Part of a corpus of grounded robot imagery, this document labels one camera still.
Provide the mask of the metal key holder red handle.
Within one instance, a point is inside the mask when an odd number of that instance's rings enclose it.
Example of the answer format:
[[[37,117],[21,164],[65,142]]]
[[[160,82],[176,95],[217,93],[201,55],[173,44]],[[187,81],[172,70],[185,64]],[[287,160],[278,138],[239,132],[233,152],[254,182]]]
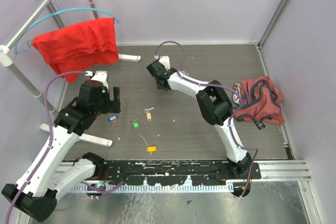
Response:
[[[183,93],[187,93],[190,89],[190,86],[183,77],[188,77],[188,72],[186,71],[177,71],[172,73],[168,79],[167,83],[169,88],[174,91],[180,91]]]

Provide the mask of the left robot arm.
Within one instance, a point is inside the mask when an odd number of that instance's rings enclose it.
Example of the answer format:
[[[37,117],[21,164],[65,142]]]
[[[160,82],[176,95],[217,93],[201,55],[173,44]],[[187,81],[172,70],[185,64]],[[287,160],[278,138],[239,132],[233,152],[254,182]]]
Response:
[[[120,89],[113,87],[113,99],[102,81],[86,80],[79,94],[62,110],[52,124],[50,136],[27,172],[14,184],[6,184],[2,195],[36,221],[45,221],[57,202],[87,178],[101,179],[104,159],[92,152],[84,154],[63,175],[55,176],[59,164],[101,114],[120,113]]]

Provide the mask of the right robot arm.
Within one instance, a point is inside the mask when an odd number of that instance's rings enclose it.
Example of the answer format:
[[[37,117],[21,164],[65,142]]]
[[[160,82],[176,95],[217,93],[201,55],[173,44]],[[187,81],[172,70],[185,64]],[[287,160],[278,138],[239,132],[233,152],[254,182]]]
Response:
[[[196,99],[200,113],[219,134],[227,154],[229,169],[233,177],[241,179],[251,174],[253,158],[244,147],[233,122],[233,105],[223,86],[217,81],[204,82],[190,78],[177,69],[168,69],[159,60],[146,69],[162,90],[174,90]]]

